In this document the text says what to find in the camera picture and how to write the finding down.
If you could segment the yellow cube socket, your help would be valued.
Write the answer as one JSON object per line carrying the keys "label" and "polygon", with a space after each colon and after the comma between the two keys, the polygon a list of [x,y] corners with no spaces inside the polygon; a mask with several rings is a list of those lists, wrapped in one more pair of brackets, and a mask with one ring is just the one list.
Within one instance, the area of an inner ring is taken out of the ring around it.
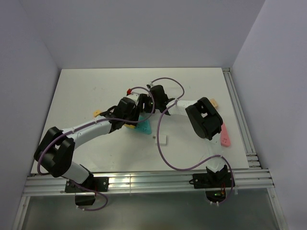
{"label": "yellow cube socket", "polygon": [[136,127],[136,124],[125,124],[124,126],[130,129],[134,129]]}

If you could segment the teal triangular power strip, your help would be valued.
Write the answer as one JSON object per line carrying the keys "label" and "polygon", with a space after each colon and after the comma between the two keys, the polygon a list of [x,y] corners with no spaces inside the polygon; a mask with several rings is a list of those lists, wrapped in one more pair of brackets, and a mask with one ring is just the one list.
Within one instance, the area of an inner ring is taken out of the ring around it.
{"label": "teal triangular power strip", "polygon": [[149,118],[145,115],[139,115],[139,123],[136,124],[135,130],[143,134],[150,135],[152,133]]}

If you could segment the light yellow plug adapter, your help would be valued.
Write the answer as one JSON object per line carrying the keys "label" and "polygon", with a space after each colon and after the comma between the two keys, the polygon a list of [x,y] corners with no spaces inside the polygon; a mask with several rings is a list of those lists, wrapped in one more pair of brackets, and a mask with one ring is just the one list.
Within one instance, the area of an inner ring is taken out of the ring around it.
{"label": "light yellow plug adapter", "polygon": [[93,112],[93,116],[94,116],[94,117],[97,117],[97,116],[99,116],[101,113],[102,113],[102,112],[101,112],[100,110],[96,110],[96,111]]}

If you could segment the white charger adapter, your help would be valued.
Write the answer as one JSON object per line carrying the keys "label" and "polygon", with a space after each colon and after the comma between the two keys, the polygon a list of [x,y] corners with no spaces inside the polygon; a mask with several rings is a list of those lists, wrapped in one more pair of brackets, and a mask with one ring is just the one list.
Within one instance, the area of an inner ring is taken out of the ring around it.
{"label": "white charger adapter", "polygon": [[166,146],[167,145],[167,136],[166,135],[160,135],[159,139],[157,139],[157,136],[153,136],[153,139],[155,141],[155,145],[161,145]]}

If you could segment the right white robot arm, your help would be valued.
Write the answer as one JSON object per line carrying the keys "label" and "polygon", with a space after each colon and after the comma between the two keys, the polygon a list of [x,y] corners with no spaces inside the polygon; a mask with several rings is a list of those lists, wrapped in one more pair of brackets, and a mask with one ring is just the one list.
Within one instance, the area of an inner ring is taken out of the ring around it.
{"label": "right white robot arm", "polygon": [[[230,169],[228,161],[221,155],[220,137],[223,120],[208,98],[202,97],[194,101],[181,100],[178,98],[168,98],[162,85],[147,86],[150,95],[140,96],[141,111],[145,113],[159,110],[161,115],[158,119],[156,129],[156,143],[162,160],[168,167],[177,171],[190,171],[196,169],[204,163],[208,163],[206,170],[208,183],[217,187],[224,181],[223,173]],[[208,145],[209,157],[189,168],[176,168],[164,157],[160,146],[160,126],[165,115],[186,116],[196,135],[205,140]]]}

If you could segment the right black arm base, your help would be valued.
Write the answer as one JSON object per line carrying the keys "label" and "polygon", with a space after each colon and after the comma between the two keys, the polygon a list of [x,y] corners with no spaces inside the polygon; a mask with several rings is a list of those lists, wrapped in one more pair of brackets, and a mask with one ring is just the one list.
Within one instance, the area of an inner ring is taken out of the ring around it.
{"label": "right black arm base", "polygon": [[230,172],[194,173],[189,184],[194,189],[205,189],[209,203],[217,206],[227,199],[236,185]]}

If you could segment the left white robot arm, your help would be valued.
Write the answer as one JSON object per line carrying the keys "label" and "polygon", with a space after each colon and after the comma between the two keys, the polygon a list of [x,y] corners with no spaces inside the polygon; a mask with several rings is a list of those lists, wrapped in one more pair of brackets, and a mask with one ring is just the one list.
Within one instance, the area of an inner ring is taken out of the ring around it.
{"label": "left white robot arm", "polygon": [[87,123],[68,129],[50,128],[34,154],[37,172],[40,175],[50,174],[55,178],[64,177],[73,180],[82,191],[92,189],[94,185],[92,174],[85,167],[72,161],[74,151],[96,137],[122,128],[128,121],[134,123],[138,121],[139,99],[137,93],[132,93],[123,97],[118,105]]}

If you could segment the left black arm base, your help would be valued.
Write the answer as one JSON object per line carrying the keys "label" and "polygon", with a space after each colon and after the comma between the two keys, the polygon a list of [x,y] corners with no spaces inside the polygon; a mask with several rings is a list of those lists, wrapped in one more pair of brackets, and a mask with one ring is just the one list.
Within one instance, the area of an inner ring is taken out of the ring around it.
{"label": "left black arm base", "polygon": [[67,194],[75,194],[75,204],[79,207],[88,208],[92,206],[99,196],[102,196],[108,202],[105,192],[108,191],[108,177],[90,177],[83,184],[77,184],[72,180],[68,180],[65,185],[64,192]]}

